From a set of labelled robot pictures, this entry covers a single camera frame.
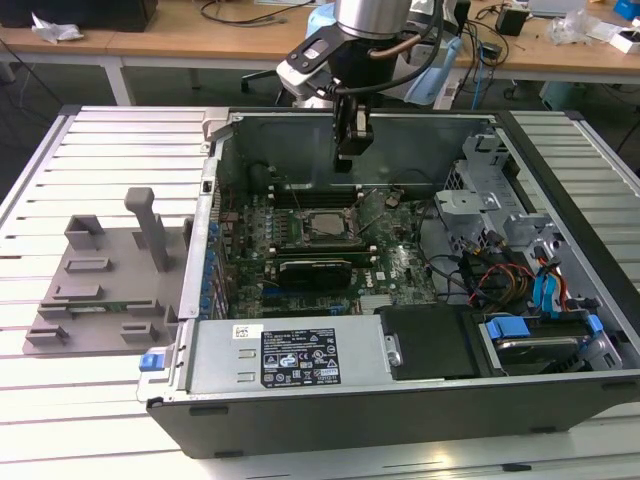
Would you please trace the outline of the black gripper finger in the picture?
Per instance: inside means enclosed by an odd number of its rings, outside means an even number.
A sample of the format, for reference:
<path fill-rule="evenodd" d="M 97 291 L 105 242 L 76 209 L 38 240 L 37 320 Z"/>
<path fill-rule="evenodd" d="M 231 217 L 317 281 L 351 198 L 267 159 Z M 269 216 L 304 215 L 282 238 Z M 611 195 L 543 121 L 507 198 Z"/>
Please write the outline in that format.
<path fill-rule="evenodd" d="M 349 161 L 342 158 L 341 143 L 345 136 L 348 107 L 344 97 L 336 97 L 333 104 L 333 131 L 334 131 L 334 169 L 336 173 L 348 173 Z"/>
<path fill-rule="evenodd" d="M 344 137 L 344 167 L 346 172 L 352 170 L 353 159 L 361 156 L 373 142 L 373 128 L 369 120 L 370 105 L 366 102 L 359 102 L 357 99 L 350 99 L 348 122 Z"/>

